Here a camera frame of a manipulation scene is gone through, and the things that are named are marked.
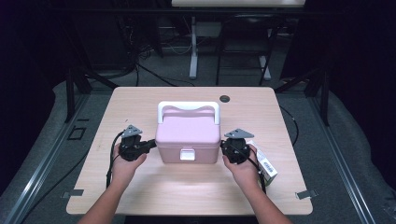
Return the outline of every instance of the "white latch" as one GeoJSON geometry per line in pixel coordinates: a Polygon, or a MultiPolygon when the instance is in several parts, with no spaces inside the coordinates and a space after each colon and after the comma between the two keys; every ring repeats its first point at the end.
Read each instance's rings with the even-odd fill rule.
{"type": "Polygon", "coordinates": [[[195,150],[193,148],[182,148],[180,150],[181,161],[195,161],[195,150]]]}

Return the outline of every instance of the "small round object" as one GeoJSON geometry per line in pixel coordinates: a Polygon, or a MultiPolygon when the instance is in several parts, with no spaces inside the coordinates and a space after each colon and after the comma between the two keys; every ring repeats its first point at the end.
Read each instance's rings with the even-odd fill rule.
{"type": "Polygon", "coordinates": [[[223,103],[228,103],[228,102],[230,102],[230,96],[228,96],[228,95],[222,95],[222,96],[220,96],[220,100],[221,100],[223,103]]]}

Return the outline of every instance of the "hand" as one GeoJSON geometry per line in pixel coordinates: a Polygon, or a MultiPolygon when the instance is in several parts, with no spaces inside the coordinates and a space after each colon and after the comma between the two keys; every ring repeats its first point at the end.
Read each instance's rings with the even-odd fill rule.
{"type": "Polygon", "coordinates": [[[120,156],[119,150],[120,144],[116,144],[113,152],[113,158],[115,159],[113,159],[113,176],[110,186],[118,185],[119,188],[126,189],[132,181],[137,167],[146,160],[147,154],[140,155],[135,161],[126,161],[120,156]]]}
{"type": "MultiPolygon", "coordinates": [[[[249,157],[253,161],[256,161],[257,149],[252,145],[249,146],[253,150],[250,152],[249,157]]],[[[254,165],[251,164],[250,161],[244,161],[240,164],[233,164],[230,163],[227,156],[223,156],[223,160],[224,160],[224,165],[231,171],[231,173],[233,173],[233,179],[235,180],[239,188],[245,190],[245,189],[260,187],[258,183],[258,179],[259,179],[258,171],[256,167],[254,167],[254,165]]]]}

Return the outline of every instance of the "dark background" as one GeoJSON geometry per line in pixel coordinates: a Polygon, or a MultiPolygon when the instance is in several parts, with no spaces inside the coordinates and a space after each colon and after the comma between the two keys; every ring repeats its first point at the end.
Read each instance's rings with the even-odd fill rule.
{"type": "MultiPolygon", "coordinates": [[[[112,6],[107,0],[83,2],[84,7],[112,6]]],[[[62,7],[77,3],[52,4],[62,7]]],[[[114,17],[56,19],[37,4],[47,1],[3,1],[0,6],[1,193],[38,137],[54,103],[52,88],[65,80],[69,68],[87,65],[120,70],[130,64],[130,50],[114,17]],[[69,39],[78,41],[71,44],[69,39]]],[[[307,0],[306,11],[347,14],[301,19],[282,72],[282,77],[303,75],[320,64],[323,52],[330,51],[331,91],[363,129],[373,163],[394,189],[395,8],[391,1],[307,0]]]]}

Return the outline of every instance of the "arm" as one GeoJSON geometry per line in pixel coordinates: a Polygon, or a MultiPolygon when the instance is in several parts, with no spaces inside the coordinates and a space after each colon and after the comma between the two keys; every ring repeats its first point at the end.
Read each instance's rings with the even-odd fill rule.
{"type": "Polygon", "coordinates": [[[116,159],[110,185],[78,223],[111,223],[122,193],[132,181],[137,167],[146,160],[147,154],[142,154],[136,161],[124,160],[119,156],[119,146],[115,146],[113,154],[116,159]]]}
{"type": "MultiPolygon", "coordinates": [[[[250,153],[250,158],[255,161],[255,155],[250,153]]],[[[233,179],[247,197],[259,223],[291,223],[289,219],[276,207],[276,205],[262,191],[258,183],[256,168],[249,161],[241,164],[232,164],[223,156],[225,166],[233,173],[233,179]]]]}

